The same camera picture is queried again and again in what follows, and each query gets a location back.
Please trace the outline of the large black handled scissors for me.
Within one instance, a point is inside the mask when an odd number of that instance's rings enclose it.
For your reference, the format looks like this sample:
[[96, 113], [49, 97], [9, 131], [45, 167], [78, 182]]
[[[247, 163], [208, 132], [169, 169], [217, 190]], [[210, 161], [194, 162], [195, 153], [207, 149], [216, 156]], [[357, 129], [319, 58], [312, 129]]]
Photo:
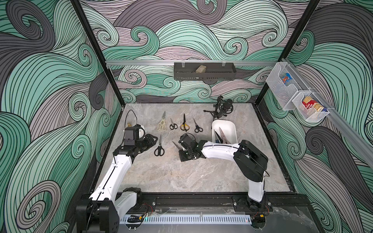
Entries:
[[162, 147], [162, 135], [159, 137], [158, 147], [154, 151], [155, 156], [163, 156], [165, 153], [165, 150]]

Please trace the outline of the cream handled kitchen scissors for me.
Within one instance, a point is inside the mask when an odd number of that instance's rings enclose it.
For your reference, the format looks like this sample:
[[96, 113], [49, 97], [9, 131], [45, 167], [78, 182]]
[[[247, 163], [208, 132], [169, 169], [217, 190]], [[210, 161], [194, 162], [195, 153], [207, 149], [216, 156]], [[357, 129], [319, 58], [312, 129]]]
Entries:
[[157, 124], [156, 129], [158, 131], [166, 131], [167, 130], [167, 127], [166, 127], [166, 112], [165, 111], [162, 115], [162, 118], [161, 118], [160, 122]]

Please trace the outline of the yellow black handled scissors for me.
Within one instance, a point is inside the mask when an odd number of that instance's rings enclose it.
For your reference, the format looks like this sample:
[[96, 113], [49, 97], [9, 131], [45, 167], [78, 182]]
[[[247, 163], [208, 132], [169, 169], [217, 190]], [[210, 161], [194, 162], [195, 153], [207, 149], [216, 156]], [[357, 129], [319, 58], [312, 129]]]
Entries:
[[183, 123], [180, 125], [180, 129], [182, 131], [185, 131], [185, 132], [187, 132], [190, 129], [190, 126], [187, 125], [187, 123], [186, 123], [186, 116], [185, 116], [185, 114], [183, 114]]

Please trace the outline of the small black scissors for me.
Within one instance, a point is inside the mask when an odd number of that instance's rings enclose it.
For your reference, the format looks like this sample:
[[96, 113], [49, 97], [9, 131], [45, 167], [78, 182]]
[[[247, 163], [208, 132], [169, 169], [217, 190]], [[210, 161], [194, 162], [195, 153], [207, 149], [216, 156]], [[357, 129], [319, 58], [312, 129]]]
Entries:
[[171, 124], [170, 124], [170, 129], [171, 130], [178, 129], [178, 125], [176, 123], [174, 123], [174, 121], [171, 118], [170, 118], [170, 122], [171, 122]]

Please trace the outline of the pink bladed scissors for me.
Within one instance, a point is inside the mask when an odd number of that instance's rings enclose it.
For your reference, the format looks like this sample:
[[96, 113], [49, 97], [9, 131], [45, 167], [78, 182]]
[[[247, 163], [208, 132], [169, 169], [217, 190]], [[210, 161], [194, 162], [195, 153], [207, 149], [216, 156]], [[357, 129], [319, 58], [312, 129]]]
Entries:
[[221, 143], [222, 144], [231, 144], [229, 142], [229, 140], [226, 138], [226, 136], [225, 136], [223, 130], [221, 129], [221, 127], [219, 128], [219, 131], [220, 131]]

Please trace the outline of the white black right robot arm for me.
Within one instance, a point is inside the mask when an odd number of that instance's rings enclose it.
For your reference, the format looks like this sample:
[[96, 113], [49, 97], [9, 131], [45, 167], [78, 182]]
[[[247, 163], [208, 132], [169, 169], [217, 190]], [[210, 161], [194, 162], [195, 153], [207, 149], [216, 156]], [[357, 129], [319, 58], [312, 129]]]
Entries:
[[223, 159], [233, 161], [248, 179], [248, 198], [261, 202], [265, 193], [265, 175], [268, 174], [268, 157], [250, 141], [242, 140], [236, 144], [213, 143], [207, 140], [197, 142], [189, 135], [180, 137], [179, 157], [182, 162], [204, 159]]

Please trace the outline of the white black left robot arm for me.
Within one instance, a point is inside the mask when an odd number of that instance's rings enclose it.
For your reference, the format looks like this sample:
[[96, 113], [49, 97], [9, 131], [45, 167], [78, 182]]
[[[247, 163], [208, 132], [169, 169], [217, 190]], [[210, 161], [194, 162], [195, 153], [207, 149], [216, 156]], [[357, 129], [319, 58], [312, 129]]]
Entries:
[[78, 233], [117, 233], [120, 219], [139, 205], [140, 191], [131, 189], [118, 195], [125, 174], [137, 155], [156, 145], [158, 137], [147, 134], [137, 124], [124, 130], [121, 144], [113, 152], [111, 167], [95, 191], [76, 207]]

